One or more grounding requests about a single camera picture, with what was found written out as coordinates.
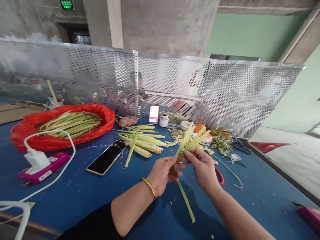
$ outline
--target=red scissors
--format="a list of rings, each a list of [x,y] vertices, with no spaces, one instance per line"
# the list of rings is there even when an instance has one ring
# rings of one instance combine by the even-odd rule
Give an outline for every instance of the red scissors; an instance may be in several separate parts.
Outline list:
[[[216,173],[218,174],[219,178],[220,178],[220,181],[219,181],[219,184],[220,186],[222,186],[224,184],[224,179],[223,179],[223,176],[221,174],[221,172],[216,168],[214,167],[214,170],[216,171]]]

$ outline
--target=blue tabletop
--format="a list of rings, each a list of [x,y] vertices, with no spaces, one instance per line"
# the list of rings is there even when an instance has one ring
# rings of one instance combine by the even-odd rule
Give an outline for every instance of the blue tabletop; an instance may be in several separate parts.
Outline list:
[[[56,173],[36,186],[19,186],[24,181],[17,174],[29,167],[29,163],[23,157],[24,153],[17,151],[8,139],[10,129],[17,123],[0,126],[0,200],[20,200],[47,185],[58,175]],[[172,141],[166,129],[157,126],[156,130],[166,136],[164,141]],[[29,199],[36,203],[29,220],[63,232],[138,183],[140,177],[146,177],[156,159],[173,156],[177,150],[177,146],[170,147],[161,155],[152,154],[149,159],[134,152],[128,168],[124,168],[129,149],[126,148],[123,158],[119,158],[105,176],[99,177],[87,172],[86,167],[105,150],[87,147],[111,144],[114,140],[115,132],[111,131],[76,146],[75,157],[61,178],[53,186]],[[219,153],[215,154],[241,179],[244,188],[240,190],[235,187],[233,184],[238,185],[238,180],[219,163],[217,168],[224,177],[223,189],[276,239],[318,239],[315,232],[300,218],[292,202],[316,206],[255,154],[247,155],[238,150],[234,153],[242,158],[247,168],[236,163],[232,165]],[[194,182],[197,182],[197,177],[193,166],[189,165],[183,174],[181,183],[196,223],[191,223],[177,183],[170,182],[164,194],[138,220],[128,239],[210,239],[211,234],[215,239],[231,239],[214,206]],[[12,215],[21,213],[14,208],[6,212]]]

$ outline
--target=gold bangle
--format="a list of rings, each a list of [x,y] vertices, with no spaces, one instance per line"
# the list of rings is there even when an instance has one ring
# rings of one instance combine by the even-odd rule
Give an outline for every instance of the gold bangle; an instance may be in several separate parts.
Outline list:
[[[151,192],[153,193],[153,197],[154,197],[154,200],[156,199],[156,194],[154,193],[151,185],[147,182],[147,180],[145,178],[140,178],[140,182],[141,182],[141,179],[148,185],[148,187],[150,188]]]

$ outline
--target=perforated metal divider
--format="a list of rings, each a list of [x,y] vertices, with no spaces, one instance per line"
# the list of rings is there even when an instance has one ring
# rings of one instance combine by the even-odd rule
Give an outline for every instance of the perforated metal divider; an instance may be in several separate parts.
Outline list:
[[[97,102],[122,115],[137,114],[138,52],[68,43],[0,39],[0,97],[64,104]]]
[[[139,53],[142,87],[169,122],[192,120],[250,138],[304,66]]]

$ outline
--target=hand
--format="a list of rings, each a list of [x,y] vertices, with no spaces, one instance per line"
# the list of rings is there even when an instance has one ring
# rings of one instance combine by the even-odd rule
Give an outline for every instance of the hand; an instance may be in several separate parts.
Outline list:
[[[194,165],[199,186],[206,194],[211,190],[222,189],[214,169],[213,160],[208,154],[198,147],[191,150],[191,152],[184,151],[184,154],[185,156],[181,160],[188,159],[187,164],[192,163]]]
[[[153,165],[151,172],[146,178],[147,182],[151,185],[156,197],[160,197],[169,181],[178,182],[179,179],[174,175],[172,166],[177,162],[177,157],[164,157],[159,158]],[[179,169],[186,169],[184,164],[177,164],[177,176],[181,177],[182,172]]]

